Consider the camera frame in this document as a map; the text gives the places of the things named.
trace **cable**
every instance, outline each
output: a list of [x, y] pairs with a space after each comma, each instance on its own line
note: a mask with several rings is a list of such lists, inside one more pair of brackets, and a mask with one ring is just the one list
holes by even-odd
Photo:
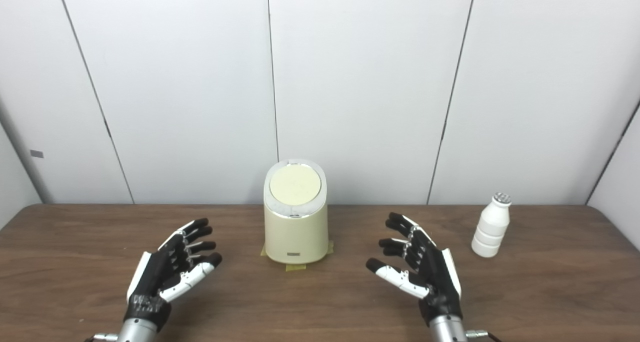
[[493, 333], [491, 333], [491, 332], [487, 332], [487, 337], [495, 340], [495, 342], [502, 342], [502, 340], [500, 340], [498, 337], [494, 336]]

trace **silver cylindrical wrist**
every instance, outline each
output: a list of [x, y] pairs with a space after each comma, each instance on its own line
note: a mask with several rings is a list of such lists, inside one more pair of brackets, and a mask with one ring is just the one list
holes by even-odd
[[462, 319], [456, 315], [439, 315], [429, 322], [433, 342], [467, 342]]
[[117, 342], [153, 342], [157, 330], [158, 327], [151, 321], [130, 318], [122, 324]]

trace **wooden table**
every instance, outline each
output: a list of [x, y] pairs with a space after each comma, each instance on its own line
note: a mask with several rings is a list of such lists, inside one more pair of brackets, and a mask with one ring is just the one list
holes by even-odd
[[261, 206], [36, 205], [0, 231], [1, 340], [118, 332], [142, 251], [208, 217], [224, 261], [173, 304], [158, 341], [430, 340], [418, 303], [365, 268], [389, 211], [450, 247], [464, 326], [504, 342], [640, 340], [640, 253], [589, 207], [511, 208], [495, 258], [470, 243], [480, 206], [331, 206], [334, 253], [304, 271], [261, 257]]

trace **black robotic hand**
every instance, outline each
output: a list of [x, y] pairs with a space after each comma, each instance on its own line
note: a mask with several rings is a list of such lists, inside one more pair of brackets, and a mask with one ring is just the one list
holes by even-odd
[[171, 312], [171, 302], [203, 280], [220, 262], [215, 242], [195, 242], [210, 235], [208, 219], [191, 221], [178, 228], [154, 253], [144, 252], [126, 292], [127, 308], [119, 334], [98, 333], [93, 340], [151, 342]]
[[390, 213], [386, 226], [397, 230], [407, 240], [381, 239], [382, 252], [402, 257], [414, 272], [401, 271], [375, 258], [370, 258], [366, 267], [400, 290], [419, 298], [422, 318], [431, 328], [434, 340], [467, 340], [462, 328], [460, 281], [450, 250], [438, 249], [422, 227], [401, 214]]

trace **connector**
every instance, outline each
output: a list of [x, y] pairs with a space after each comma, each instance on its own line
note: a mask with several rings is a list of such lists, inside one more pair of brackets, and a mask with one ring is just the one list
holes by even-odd
[[466, 331], [464, 334], [466, 334], [467, 338], [480, 338], [480, 337], [488, 336], [489, 332], [482, 329], [472, 329], [472, 330]]
[[103, 340], [104, 342], [116, 342], [118, 335], [116, 333], [96, 333], [93, 335], [94, 340]]

